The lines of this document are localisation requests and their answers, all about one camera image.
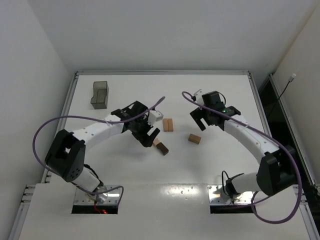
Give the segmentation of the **tan wood cube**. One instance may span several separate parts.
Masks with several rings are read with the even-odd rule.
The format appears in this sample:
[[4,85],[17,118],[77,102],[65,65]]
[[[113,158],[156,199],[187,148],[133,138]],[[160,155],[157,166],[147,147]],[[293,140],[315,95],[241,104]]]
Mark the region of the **tan wood cube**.
[[153,141],[153,145],[154,146],[157,146],[158,144],[160,144],[161,143],[161,141],[158,139],[158,138],[156,138],[154,141]]

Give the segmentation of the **dark wood arch block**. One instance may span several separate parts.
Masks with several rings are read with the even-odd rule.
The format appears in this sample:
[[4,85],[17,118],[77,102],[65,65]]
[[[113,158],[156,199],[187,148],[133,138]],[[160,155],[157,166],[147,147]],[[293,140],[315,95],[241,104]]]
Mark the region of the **dark wood arch block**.
[[162,153],[163,156],[169,152],[169,149],[162,142],[158,143],[156,148]]

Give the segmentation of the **light wood long block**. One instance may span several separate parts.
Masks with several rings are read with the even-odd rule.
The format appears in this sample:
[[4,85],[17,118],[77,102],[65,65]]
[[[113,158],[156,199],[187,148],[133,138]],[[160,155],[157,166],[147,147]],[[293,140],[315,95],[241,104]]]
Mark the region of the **light wood long block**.
[[168,119],[168,130],[170,132],[173,132],[174,131],[174,125],[173,125],[173,119],[172,118],[169,118]]
[[168,132],[169,131],[169,121],[167,118],[163,119],[162,121],[163,123],[163,131],[164,132]]

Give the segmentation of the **light brown block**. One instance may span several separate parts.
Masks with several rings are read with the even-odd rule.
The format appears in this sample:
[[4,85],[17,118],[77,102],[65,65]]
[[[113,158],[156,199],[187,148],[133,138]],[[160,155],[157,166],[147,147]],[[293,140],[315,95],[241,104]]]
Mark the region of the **light brown block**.
[[197,145],[199,145],[200,144],[200,142],[201,142],[201,137],[200,136],[198,136],[198,135],[195,135],[195,134],[190,134],[189,135],[189,137],[188,137],[188,141],[189,142],[192,142],[192,143],[195,143],[195,144],[197,144]]

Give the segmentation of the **smoky transparent plastic box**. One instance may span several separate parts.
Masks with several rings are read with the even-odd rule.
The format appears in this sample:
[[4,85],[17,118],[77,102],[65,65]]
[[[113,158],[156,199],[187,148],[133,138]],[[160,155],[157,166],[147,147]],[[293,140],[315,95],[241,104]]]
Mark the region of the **smoky transparent plastic box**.
[[90,100],[90,104],[95,110],[107,109],[109,86],[107,81],[95,81],[93,83],[93,96]]

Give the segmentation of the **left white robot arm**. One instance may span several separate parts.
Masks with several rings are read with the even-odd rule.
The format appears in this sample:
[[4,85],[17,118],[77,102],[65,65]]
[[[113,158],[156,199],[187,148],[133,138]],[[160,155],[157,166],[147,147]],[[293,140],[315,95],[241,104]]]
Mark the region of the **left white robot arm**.
[[164,115],[155,108],[148,109],[139,101],[112,111],[104,119],[78,130],[60,130],[45,157],[45,164],[65,182],[72,183],[94,196],[104,189],[103,182],[93,170],[85,167],[85,155],[101,142],[130,131],[143,147],[149,148],[160,130],[154,124]]

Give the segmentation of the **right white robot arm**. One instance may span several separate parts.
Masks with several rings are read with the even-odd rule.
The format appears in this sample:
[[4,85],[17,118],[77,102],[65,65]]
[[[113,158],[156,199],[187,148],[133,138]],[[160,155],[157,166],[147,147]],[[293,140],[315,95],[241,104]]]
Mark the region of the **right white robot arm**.
[[218,91],[204,94],[198,90],[191,99],[199,107],[190,115],[202,131],[206,126],[218,126],[238,140],[259,164],[257,172],[228,178],[224,186],[227,196],[263,192],[271,197],[296,183],[297,175],[292,166],[296,151],[292,147],[281,149],[266,136],[250,129],[241,112],[234,106],[226,106]]

